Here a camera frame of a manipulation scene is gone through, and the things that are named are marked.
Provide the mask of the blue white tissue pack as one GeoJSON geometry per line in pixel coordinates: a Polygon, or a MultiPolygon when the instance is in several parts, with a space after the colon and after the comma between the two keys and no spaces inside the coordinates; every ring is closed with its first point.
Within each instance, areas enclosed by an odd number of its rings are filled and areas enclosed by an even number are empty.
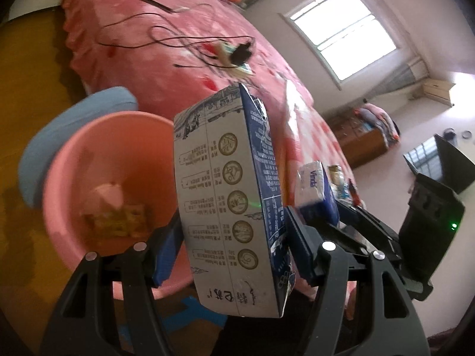
{"type": "Polygon", "coordinates": [[[322,223],[338,226],[337,202],[322,162],[310,162],[297,170],[295,207],[309,226],[317,228],[322,223]]]}

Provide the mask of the blue white milk carton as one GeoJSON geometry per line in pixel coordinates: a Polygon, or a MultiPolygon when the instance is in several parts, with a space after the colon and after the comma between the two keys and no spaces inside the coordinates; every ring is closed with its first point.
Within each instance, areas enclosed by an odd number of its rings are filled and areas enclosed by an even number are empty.
{"type": "Polygon", "coordinates": [[[175,186],[200,303],[279,318],[294,275],[263,103],[230,85],[174,119],[175,186]]]}

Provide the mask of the pink round trash bin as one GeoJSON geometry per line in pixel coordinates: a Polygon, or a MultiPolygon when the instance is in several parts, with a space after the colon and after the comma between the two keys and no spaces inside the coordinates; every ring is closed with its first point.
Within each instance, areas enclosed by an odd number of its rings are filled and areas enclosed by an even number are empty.
{"type": "Polygon", "coordinates": [[[74,270],[87,252],[114,255],[136,237],[105,237],[89,215],[143,205],[152,228],[168,224],[177,209],[173,124],[140,111],[112,113],[76,131],[49,167],[43,218],[62,261],[74,270]]]}

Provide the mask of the black laptop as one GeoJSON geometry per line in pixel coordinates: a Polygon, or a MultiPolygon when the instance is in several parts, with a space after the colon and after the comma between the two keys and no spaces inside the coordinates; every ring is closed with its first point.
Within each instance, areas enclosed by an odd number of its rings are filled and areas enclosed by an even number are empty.
{"type": "Polygon", "coordinates": [[[414,175],[423,174],[457,194],[474,182],[474,162],[438,134],[404,153],[403,158],[414,175]]]}

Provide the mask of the brown wooden dresser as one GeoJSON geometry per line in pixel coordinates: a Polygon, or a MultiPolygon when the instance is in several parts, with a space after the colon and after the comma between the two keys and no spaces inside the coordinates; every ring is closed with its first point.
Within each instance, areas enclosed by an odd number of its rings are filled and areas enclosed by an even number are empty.
{"type": "Polygon", "coordinates": [[[334,117],[328,124],[352,169],[371,162],[388,150],[383,133],[359,117],[334,117]]]}

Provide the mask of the folded blankets on dresser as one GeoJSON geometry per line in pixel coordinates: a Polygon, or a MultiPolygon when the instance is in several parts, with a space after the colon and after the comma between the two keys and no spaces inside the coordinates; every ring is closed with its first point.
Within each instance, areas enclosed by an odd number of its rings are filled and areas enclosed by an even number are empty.
{"type": "Polygon", "coordinates": [[[355,109],[354,113],[369,125],[379,129],[384,134],[387,145],[399,142],[398,128],[384,109],[374,104],[364,103],[362,107],[355,109]]]}

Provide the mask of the blue stool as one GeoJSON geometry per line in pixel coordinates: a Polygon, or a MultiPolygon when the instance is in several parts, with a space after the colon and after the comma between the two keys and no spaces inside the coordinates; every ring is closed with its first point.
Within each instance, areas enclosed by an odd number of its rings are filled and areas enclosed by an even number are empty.
{"type": "Polygon", "coordinates": [[[29,141],[18,164],[18,188],[24,203],[41,207],[50,164],[76,131],[105,115],[137,109],[138,102],[128,89],[112,87],[87,96],[50,121],[29,141]]]}

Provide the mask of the bright window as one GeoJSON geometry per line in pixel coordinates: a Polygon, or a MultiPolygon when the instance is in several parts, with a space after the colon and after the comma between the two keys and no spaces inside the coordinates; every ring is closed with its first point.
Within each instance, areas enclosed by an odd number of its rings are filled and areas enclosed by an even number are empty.
{"type": "Polygon", "coordinates": [[[338,90],[403,47],[398,27],[370,0],[304,0],[281,17],[338,90]]]}

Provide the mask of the pink bed blanket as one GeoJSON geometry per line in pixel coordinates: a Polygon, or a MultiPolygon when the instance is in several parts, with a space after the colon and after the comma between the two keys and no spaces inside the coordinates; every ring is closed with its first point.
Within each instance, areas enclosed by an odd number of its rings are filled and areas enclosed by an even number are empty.
{"type": "Polygon", "coordinates": [[[294,200],[296,171],[309,162],[353,172],[311,93],[270,42],[222,0],[62,0],[71,68],[92,93],[127,88],[139,108],[167,119],[235,82],[219,67],[214,45],[252,43],[242,79],[263,101],[285,203],[294,200]]]}

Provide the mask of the black charger plug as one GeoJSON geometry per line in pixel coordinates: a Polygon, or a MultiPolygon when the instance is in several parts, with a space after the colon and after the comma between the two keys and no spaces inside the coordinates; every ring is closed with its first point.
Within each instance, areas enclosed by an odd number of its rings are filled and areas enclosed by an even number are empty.
{"type": "Polygon", "coordinates": [[[239,44],[229,56],[231,64],[239,67],[247,63],[252,56],[251,47],[250,42],[239,44]]]}

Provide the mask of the white power strip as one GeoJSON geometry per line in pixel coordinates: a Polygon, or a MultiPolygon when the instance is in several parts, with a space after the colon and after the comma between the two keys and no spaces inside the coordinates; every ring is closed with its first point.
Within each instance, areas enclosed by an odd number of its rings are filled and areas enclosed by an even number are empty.
{"type": "Polygon", "coordinates": [[[241,43],[234,46],[231,43],[220,41],[214,45],[219,67],[227,71],[228,74],[237,78],[246,78],[254,75],[249,65],[252,56],[252,43],[241,43]]]}

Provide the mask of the black phone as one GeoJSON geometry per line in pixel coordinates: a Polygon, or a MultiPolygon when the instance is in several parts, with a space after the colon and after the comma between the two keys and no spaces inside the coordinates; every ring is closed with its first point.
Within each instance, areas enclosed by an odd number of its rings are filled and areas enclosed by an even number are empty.
{"type": "Polygon", "coordinates": [[[151,6],[153,6],[153,7],[156,7],[156,8],[158,8],[158,9],[160,9],[160,10],[166,12],[166,13],[169,13],[169,14],[174,14],[174,13],[175,13],[175,11],[174,11],[172,8],[170,8],[170,7],[166,6],[166,5],[164,5],[164,4],[161,3],[161,2],[157,2],[157,1],[155,1],[155,0],[141,0],[141,1],[142,1],[142,2],[145,2],[145,3],[148,4],[148,5],[151,5],[151,6]]]}

